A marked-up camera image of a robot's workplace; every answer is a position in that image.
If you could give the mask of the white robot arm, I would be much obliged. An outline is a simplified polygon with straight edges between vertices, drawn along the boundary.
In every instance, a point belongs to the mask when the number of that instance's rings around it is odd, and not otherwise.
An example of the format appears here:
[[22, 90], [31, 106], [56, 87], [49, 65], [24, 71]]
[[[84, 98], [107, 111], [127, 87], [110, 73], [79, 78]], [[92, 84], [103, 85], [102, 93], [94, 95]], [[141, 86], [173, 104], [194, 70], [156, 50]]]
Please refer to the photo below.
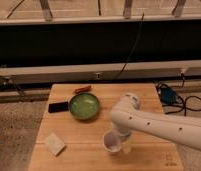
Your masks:
[[134, 93], [122, 96], [110, 111], [110, 120], [120, 136], [141, 131], [201, 151], [201, 118], [145, 112]]

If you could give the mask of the translucent yellowish gripper finger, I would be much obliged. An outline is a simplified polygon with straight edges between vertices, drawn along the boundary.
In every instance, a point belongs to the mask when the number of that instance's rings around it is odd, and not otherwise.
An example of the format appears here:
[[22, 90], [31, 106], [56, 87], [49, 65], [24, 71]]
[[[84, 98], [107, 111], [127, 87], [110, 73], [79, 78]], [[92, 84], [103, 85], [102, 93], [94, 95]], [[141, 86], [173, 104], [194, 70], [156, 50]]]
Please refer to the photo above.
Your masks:
[[122, 143], [122, 151], [125, 154], [129, 154], [131, 152], [131, 149], [132, 149], [132, 143], [131, 143], [130, 139], [128, 139]]

